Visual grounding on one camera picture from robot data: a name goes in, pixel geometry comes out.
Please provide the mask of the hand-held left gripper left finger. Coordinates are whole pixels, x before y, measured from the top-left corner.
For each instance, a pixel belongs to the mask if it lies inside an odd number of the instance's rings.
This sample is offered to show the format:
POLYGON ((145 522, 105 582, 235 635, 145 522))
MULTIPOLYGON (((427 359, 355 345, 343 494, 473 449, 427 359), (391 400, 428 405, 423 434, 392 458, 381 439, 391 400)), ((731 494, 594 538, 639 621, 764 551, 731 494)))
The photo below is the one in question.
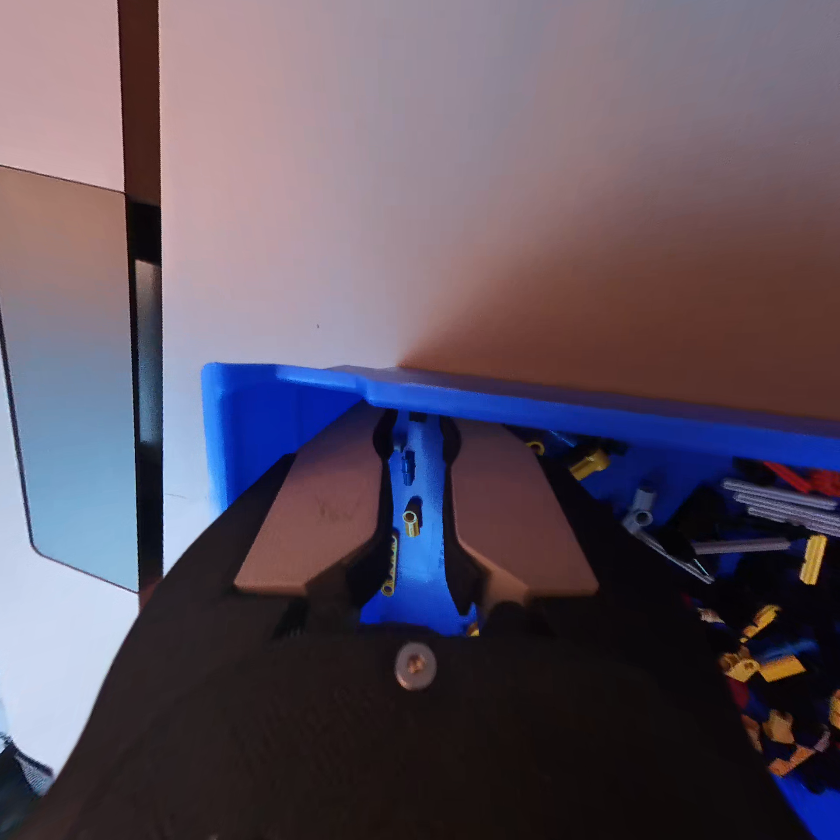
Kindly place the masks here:
POLYGON ((246 594, 361 607, 392 565, 396 412, 352 406, 292 460, 235 578, 246 594))

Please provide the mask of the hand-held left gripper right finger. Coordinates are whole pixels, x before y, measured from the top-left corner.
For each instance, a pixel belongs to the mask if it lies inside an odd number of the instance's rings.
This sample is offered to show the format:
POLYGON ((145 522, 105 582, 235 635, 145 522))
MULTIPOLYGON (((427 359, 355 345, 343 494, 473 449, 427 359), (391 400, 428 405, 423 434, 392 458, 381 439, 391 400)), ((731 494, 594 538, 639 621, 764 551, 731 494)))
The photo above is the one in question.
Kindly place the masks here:
POLYGON ((537 455, 507 427, 444 416, 444 571, 460 615, 599 590, 537 455))

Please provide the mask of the blue plastic bin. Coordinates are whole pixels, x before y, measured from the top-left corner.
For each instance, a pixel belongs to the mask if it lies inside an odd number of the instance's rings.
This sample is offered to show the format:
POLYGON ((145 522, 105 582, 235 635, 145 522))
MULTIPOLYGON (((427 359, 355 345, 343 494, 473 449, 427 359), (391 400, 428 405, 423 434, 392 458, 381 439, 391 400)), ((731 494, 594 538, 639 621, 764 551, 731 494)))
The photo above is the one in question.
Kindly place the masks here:
POLYGON ((689 582, 652 549, 618 534, 612 509, 634 478, 661 481, 657 511, 675 512, 692 482, 729 456, 774 456, 838 469, 838 422, 769 416, 419 371, 317 371, 208 364, 206 450, 222 508, 249 480, 286 463, 358 402, 616 438, 629 445, 594 495, 552 487, 584 542, 601 587, 542 602, 530 627, 466 640, 445 593, 445 549, 405 549, 394 606, 361 608, 341 655, 306 642, 269 644, 234 691, 253 730, 258 711, 299 700, 301 724, 277 759, 250 775, 262 795, 236 805, 220 838, 838 838, 838 793, 771 781, 734 729, 734 700, 711 673, 711 647, 683 593, 689 582))

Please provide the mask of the pile of lego pieces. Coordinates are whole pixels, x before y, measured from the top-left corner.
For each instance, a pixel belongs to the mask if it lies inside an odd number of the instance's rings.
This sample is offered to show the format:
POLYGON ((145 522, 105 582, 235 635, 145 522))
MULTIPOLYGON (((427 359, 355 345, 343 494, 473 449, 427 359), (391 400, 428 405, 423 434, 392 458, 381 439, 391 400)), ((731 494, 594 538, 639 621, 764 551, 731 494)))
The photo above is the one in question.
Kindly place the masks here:
POLYGON ((600 588, 547 601, 563 639, 646 667, 717 740, 737 708, 777 780, 838 793, 838 474, 509 426, 600 588))

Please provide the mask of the grey desk cover plate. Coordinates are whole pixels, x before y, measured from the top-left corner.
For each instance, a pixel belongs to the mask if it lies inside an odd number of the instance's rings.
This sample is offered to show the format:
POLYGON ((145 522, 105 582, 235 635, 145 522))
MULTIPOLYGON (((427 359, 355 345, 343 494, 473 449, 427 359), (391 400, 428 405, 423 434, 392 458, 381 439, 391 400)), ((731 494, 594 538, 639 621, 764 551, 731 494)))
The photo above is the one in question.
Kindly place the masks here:
POLYGON ((139 590, 120 192, 2 167, 2 336, 30 542, 139 590))

